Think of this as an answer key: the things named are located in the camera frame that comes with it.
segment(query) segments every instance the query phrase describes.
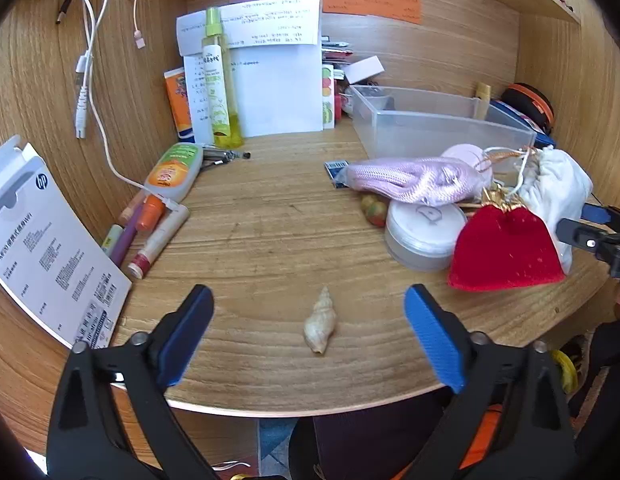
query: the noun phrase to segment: clear plastic container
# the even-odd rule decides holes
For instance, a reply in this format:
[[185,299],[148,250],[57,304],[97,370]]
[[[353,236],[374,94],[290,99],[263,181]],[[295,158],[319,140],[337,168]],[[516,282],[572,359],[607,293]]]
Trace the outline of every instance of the clear plastic container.
[[531,146],[535,133],[489,106],[473,119],[477,98],[427,90],[352,85],[352,121],[369,158],[439,156],[455,144]]

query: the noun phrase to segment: white tube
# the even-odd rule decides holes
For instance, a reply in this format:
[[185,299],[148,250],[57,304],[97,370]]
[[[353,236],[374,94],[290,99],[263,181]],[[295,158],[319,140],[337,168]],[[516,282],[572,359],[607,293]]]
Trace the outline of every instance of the white tube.
[[188,219],[189,215],[190,211],[188,208],[183,204],[179,204],[177,209],[161,221],[146,241],[144,248],[128,264],[128,269],[133,276],[139,280],[143,279],[156,258],[161,254],[161,251],[172,240],[172,237]]

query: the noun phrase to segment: black cable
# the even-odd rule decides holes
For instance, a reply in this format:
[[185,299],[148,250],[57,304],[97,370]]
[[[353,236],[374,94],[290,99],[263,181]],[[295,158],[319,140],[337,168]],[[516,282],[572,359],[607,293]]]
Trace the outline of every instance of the black cable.
[[57,25],[61,23],[65,18],[66,14],[68,13],[68,7],[70,7],[71,3],[72,0],[64,0],[64,2],[61,4],[61,7],[59,7],[59,14],[56,16]]

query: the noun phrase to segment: pink cable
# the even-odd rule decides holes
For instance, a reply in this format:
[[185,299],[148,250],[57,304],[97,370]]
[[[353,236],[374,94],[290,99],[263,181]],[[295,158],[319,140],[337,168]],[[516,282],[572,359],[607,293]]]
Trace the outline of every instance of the pink cable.
[[341,180],[353,189],[370,190],[399,202],[437,206],[478,194],[481,174],[456,158],[378,158],[344,168]]

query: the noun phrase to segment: white paper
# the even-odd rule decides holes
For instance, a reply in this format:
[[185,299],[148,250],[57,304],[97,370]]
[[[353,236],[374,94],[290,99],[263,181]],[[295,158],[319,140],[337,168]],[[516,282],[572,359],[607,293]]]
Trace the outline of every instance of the white paper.
[[[244,137],[324,129],[318,44],[252,46],[232,49],[230,54]],[[186,84],[202,77],[202,65],[193,58],[184,58]]]
[[[228,47],[317,44],[319,0],[258,0],[220,7]],[[201,53],[206,11],[177,18],[182,56]]]
[[203,75],[202,54],[183,58],[188,91],[188,106],[194,142],[197,144],[213,144],[212,126],[208,115],[208,91],[206,78]]
[[107,346],[130,280],[101,251],[44,165],[0,209],[0,285],[57,340]]

